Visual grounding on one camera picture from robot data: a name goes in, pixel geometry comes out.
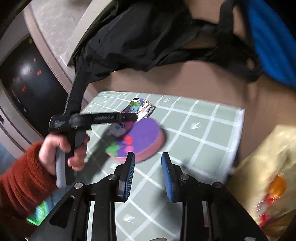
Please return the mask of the red sleeve left forearm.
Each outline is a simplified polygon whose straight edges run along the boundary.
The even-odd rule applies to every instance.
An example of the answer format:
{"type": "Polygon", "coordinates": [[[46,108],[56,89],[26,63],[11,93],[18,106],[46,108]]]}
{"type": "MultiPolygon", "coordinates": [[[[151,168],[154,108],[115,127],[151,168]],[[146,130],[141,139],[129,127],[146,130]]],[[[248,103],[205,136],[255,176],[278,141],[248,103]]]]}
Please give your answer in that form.
{"type": "Polygon", "coordinates": [[[41,143],[35,143],[1,174],[1,212],[26,218],[57,188],[56,178],[38,159],[41,143]]]}

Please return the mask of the left hand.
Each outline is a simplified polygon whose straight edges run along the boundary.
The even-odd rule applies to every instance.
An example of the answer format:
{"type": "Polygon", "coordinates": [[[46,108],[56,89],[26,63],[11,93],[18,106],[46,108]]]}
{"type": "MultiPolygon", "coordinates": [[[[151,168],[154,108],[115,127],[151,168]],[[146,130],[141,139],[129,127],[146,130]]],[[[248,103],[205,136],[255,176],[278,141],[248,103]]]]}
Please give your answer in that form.
{"type": "MultiPolygon", "coordinates": [[[[68,167],[72,170],[80,172],[84,169],[87,151],[87,143],[90,137],[86,135],[83,139],[83,143],[77,149],[74,150],[74,156],[70,157],[67,161],[68,167]]],[[[56,174],[56,149],[60,148],[65,153],[69,153],[71,146],[67,141],[67,138],[63,135],[48,134],[41,149],[39,151],[39,161],[41,165],[51,174],[56,174]]]]}

